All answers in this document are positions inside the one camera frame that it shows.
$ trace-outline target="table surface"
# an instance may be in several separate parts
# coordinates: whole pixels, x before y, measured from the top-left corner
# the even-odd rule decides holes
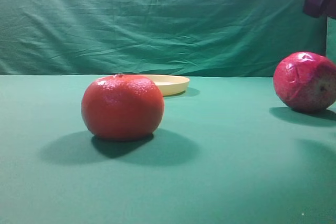
[[[98,77],[0,76],[0,224],[336,223],[334,106],[191,77],[152,140],[102,143],[80,114]]]

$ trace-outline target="apple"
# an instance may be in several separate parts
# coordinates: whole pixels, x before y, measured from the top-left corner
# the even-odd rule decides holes
[[[134,141],[152,134],[163,111],[161,91],[139,74],[99,78],[86,89],[81,102],[86,127],[106,140]]]
[[[314,113],[336,101],[336,65],[312,52],[295,52],[277,66],[273,84],[280,100],[295,111]]]

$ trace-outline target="orange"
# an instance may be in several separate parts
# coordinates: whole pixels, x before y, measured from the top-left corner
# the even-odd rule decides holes
[[[99,78],[85,91],[81,114],[99,138],[128,141],[152,134],[164,111],[161,91],[147,77],[116,74]]]

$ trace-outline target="yellow plate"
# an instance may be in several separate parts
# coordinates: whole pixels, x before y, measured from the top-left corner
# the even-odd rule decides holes
[[[190,82],[190,79],[183,76],[165,76],[160,74],[142,74],[154,81],[159,87],[163,96],[174,95],[184,92]]]

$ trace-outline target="green cloth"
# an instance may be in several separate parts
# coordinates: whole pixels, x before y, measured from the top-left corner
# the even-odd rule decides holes
[[[0,76],[0,223],[334,223],[336,107],[286,108],[271,78],[192,77],[149,142],[103,144],[98,76]]]
[[[328,18],[327,57],[336,63],[336,20]]]
[[[325,54],[304,0],[0,0],[0,74],[268,77]]]

